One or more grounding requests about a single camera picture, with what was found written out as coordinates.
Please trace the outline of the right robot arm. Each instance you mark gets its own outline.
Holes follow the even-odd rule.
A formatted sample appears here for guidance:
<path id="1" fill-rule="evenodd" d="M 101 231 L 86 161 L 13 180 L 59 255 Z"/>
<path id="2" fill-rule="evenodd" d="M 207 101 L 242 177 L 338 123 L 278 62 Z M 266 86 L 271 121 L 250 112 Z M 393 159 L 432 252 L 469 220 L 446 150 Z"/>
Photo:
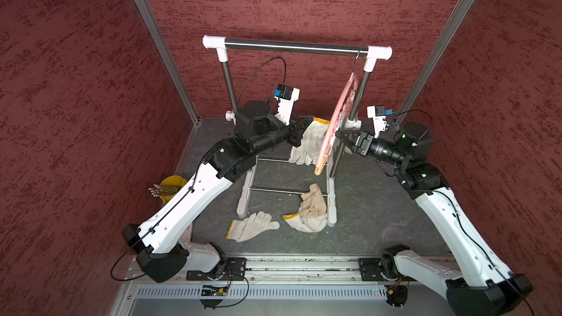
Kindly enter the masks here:
<path id="1" fill-rule="evenodd" d="M 456 315 L 504 315 L 526 301 L 534 287 L 524 274 L 515 274 L 490 248 L 460 207 L 444 175 L 430 164 L 434 144 L 429 128 L 408 123 L 392 140 L 364 131 L 335 133 L 354 154 L 392 166 L 393 177 L 427 215 L 458 269 L 442 266 L 404 244 L 384 250 L 378 259 L 381 278 L 389 282 L 387 302 L 405 303 L 405 278 L 443 297 Z"/>

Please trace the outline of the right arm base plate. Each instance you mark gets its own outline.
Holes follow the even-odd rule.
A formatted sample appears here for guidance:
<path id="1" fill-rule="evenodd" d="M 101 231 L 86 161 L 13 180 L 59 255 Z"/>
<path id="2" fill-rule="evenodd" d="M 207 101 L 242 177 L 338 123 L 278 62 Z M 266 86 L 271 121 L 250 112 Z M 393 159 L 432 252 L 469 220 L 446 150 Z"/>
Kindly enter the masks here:
<path id="1" fill-rule="evenodd" d="M 379 257 L 366 257 L 358 259 L 359 273 L 363 282 L 388 282 L 395 283 L 399 279 L 402 282 L 412 282 L 414 279 L 409 276 L 389 276 L 383 271 L 381 259 Z"/>

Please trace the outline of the pink clip hanger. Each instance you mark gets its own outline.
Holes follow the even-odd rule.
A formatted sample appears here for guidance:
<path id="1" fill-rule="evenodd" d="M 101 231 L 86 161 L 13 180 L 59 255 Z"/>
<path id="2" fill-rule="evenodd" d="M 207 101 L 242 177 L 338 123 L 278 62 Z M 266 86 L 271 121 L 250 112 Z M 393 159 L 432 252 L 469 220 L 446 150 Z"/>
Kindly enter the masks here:
<path id="1" fill-rule="evenodd" d="M 336 139 L 335 133 L 345 127 L 346 119 L 350 116 L 351 108 L 354 104 L 357 86 L 358 77 L 355 73 L 351 73 L 332 114 L 328 130 L 325 133 L 319 152 L 319 157 L 325 154 L 330 156 L 332 153 Z"/>

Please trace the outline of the white glove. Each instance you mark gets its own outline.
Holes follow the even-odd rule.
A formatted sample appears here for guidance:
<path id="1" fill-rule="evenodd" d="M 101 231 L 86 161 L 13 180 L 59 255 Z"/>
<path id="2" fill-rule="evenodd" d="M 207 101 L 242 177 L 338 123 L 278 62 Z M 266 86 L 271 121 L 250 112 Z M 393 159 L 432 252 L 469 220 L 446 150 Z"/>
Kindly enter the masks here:
<path id="1" fill-rule="evenodd" d="M 226 238 L 238 243 L 249 241 L 265 231 L 280 228 L 279 222 L 272 220 L 272 215 L 265 212 L 253 213 L 243 220 L 233 220 Z"/>
<path id="2" fill-rule="evenodd" d="M 318 233 L 327 226 L 327 214 L 307 218 L 297 213 L 284 215 L 282 218 L 291 228 L 303 233 Z"/>
<path id="3" fill-rule="evenodd" d="M 329 124 L 330 121 L 314 117 L 303 133 L 301 146 L 291 149 L 288 162 L 297 165 L 316 164 Z"/>

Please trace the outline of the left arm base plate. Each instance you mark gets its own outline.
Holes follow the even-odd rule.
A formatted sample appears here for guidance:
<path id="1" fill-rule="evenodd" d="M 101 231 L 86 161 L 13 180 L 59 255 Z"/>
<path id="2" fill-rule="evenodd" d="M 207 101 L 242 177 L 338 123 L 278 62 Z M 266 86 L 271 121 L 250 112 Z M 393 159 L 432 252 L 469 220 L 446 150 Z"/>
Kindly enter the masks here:
<path id="1" fill-rule="evenodd" d="M 247 259 L 245 257 L 227 257 L 222 259 L 210 272 L 188 271 L 187 281 L 231 282 L 243 281 Z"/>

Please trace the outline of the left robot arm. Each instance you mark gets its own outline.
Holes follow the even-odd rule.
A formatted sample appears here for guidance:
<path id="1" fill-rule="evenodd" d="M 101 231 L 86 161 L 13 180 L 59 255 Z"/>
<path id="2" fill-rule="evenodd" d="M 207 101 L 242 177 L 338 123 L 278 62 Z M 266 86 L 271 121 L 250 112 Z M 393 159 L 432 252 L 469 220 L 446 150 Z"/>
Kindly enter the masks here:
<path id="1" fill-rule="evenodd" d="M 142 272 L 155 282 L 166 282 L 183 269 L 221 276 L 225 253 L 212 243 L 183 242 L 181 236 L 217 196 L 256 165 L 258 154 L 281 143 L 300 146 L 313 120 L 300 116 L 283 121 L 262 101 L 239 108 L 234 135 L 209 149 L 193 177 L 158 213 L 122 231 Z"/>

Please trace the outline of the yellow clothespin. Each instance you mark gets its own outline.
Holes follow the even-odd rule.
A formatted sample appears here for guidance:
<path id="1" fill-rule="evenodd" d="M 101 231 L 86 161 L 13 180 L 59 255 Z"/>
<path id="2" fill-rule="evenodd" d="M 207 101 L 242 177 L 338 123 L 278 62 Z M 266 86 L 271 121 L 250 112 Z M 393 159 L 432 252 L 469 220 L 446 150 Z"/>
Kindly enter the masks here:
<path id="1" fill-rule="evenodd" d="M 326 155 L 326 154 L 321 156 L 321 157 L 318 157 L 318 160 L 316 162 L 316 169 L 315 169 L 315 174 L 317 176 L 321 175 L 324 167 L 326 166 L 326 163 L 327 163 L 328 159 L 329 159 L 329 156 Z"/>

